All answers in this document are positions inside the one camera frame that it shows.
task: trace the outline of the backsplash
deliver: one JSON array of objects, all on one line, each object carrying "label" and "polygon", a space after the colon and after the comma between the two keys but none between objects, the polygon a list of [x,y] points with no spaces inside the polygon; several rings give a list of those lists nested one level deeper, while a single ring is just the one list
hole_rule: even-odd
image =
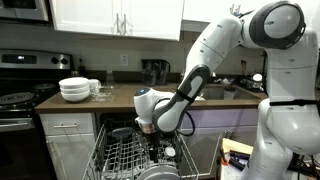
[{"label": "backsplash", "polygon": [[[57,32],[53,27],[0,23],[0,48],[36,49],[72,54],[75,65],[81,57],[87,70],[141,71],[141,59],[165,59],[172,72],[185,68],[185,59],[199,33],[181,32],[181,40],[162,41]],[[261,71],[261,49],[237,47],[216,69],[217,74],[241,74],[240,60],[247,71]],[[121,66],[120,54],[128,54],[128,66]]]}]

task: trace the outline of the stacked bowls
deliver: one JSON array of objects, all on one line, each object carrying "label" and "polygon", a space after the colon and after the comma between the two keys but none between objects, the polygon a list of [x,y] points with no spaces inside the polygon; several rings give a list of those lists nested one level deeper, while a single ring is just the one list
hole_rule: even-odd
[{"label": "stacked bowls", "polygon": [[70,102],[81,102],[90,94],[89,80],[83,77],[63,79],[59,82],[63,99]]}]

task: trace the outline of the stove burner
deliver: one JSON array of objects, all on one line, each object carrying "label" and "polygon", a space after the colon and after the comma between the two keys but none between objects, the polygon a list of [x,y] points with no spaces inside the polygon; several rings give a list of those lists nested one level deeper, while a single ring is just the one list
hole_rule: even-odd
[{"label": "stove burner", "polygon": [[33,97],[34,97],[34,94],[30,92],[8,94],[0,97],[0,105],[17,104],[17,103],[29,101]]},{"label": "stove burner", "polygon": [[33,86],[34,89],[36,90],[46,90],[46,89],[52,89],[55,88],[56,85],[55,84],[49,84],[49,83],[45,83],[45,84],[38,84]]}]

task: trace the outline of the brown countertop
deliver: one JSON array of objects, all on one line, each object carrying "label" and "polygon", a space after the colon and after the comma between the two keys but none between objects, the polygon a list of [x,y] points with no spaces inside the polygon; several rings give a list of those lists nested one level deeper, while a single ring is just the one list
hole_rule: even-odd
[{"label": "brown countertop", "polygon": [[[61,93],[57,93],[35,110],[38,114],[44,113],[88,113],[88,112],[135,112],[133,97],[134,94],[144,87],[141,84],[117,84],[115,87],[114,99],[110,102],[90,102],[90,98],[81,103],[69,103],[65,101]],[[168,91],[177,87],[176,84],[153,87],[156,90]],[[267,96],[264,93],[252,93],[247,91],[257,99],[248,100],[206,100],[195,101],[190,110],[209,110],[209,109],[248,109],[257,108],[258,104]]]}]

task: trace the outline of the wire rack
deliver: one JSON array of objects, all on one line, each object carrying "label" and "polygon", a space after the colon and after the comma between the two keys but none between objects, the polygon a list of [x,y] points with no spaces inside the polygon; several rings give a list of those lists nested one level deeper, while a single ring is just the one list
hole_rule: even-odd
[{"label": "wire rack", "polygon": [[[83,180],[136,180],[149,168],[163,165],[176,168],[181,179],[198,179],[199,172],[181,135],[161,139],[158,148],[152,149],[139,131],[112,142],[108,142],[108,134],[102,126]],[[165,155],[166,147],[174,148],[176,155]]]}]

